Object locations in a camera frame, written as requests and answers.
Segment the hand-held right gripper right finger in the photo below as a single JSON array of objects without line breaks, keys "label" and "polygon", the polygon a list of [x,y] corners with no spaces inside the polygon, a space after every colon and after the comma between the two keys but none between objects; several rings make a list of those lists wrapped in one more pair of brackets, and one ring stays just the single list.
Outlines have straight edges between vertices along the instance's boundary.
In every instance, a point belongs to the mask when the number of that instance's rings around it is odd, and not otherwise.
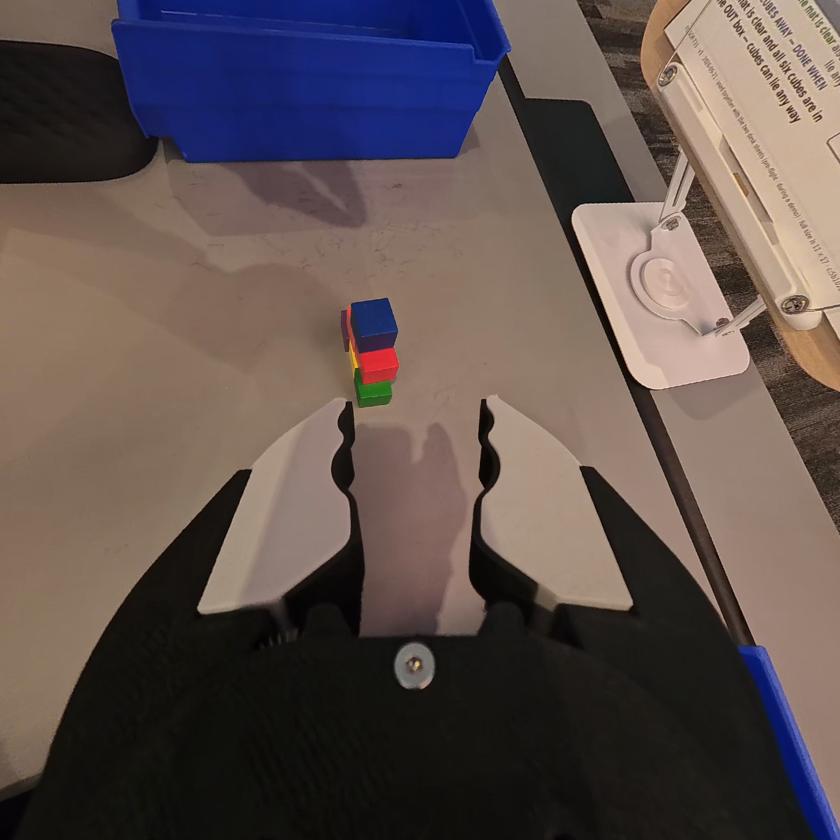
[{"label": "hand-held right gripper right finger", "polygon": [[469,580],[486,605],[628,612],[633,597],[579,460],[498,395],[481,401],[478,440]]}]

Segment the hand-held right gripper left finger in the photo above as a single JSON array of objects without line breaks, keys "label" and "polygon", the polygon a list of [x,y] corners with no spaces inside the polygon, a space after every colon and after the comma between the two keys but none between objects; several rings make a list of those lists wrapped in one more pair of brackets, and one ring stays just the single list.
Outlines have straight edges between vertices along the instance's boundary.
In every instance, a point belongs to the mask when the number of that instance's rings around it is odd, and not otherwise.
[{"label": "hand-held right gripper left finger", "polygon": [[351,492],[351,402],[335,398],[257,458],[197,606],[203,616],[265,609],[303,625],[332,605],[361,623],[364,548]]}]

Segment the red wooden cube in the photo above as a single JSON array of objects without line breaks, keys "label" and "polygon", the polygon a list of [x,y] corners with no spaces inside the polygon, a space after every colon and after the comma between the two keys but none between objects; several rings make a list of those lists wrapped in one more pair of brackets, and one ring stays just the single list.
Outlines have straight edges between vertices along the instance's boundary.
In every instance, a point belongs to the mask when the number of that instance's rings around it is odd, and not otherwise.
[{"label": "red wooden cube", "polygon": [[363,385],[392,382],[399,372],[400,363],[394,346],[356,354],[357,372]]}]

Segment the dark blue wooden cube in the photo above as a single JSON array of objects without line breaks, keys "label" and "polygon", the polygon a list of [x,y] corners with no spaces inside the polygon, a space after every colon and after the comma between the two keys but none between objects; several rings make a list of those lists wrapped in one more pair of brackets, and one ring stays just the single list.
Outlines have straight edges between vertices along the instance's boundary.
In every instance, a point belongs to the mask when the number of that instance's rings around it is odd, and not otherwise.
[{"label": "dark blue wooden cube", "polygon": [[351,304],[350,330],[357,352],[370,353],[394,348],[398,327],[388,298]]}]

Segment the blue plastic storage bin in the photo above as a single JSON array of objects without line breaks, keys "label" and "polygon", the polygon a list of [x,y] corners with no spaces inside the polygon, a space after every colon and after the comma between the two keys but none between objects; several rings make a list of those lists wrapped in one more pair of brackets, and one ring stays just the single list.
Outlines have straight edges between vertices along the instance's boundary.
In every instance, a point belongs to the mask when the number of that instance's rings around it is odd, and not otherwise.
[{"label": "blue plastic storage bin", "polygon": [[132,111],[189,162],[451,159],[510,50],[489,1],[120,1]]},{"label": "blue plastic storage bin", "polygon": [[837,819],[770,654],[762,646],[740,645],[738,649],[759,690],[785,772],[806,821],[816,838],[838,839]]}]

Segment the printed instruction sheet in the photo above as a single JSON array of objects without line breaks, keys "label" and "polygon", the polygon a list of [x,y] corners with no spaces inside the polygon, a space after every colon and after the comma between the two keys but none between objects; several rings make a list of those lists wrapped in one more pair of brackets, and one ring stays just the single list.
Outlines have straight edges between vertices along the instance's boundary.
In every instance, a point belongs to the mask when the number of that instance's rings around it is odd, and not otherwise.
[{"label": "printed instruction sheet", "polygon": [[835,3],[689,2],[665,27],[819,308],[837,307]]}]

